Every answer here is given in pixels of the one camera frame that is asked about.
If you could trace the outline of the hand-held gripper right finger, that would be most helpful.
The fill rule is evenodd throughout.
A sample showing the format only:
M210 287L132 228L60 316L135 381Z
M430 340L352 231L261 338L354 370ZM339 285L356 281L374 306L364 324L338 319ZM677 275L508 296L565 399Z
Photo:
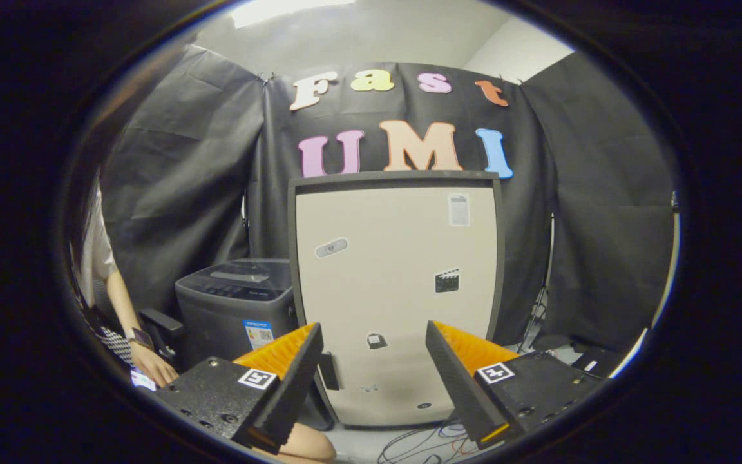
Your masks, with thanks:
M425 347L480 450L547 428L602 382L551 353L518 354L437 320L427 323Z

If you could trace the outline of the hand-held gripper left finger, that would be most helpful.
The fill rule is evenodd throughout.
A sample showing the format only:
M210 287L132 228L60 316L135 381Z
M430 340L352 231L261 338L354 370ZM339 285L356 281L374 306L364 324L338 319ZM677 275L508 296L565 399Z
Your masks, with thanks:
M222 440L276 454L300 416L323 346L321 324L306 324L236 360L209 356L152 397Z

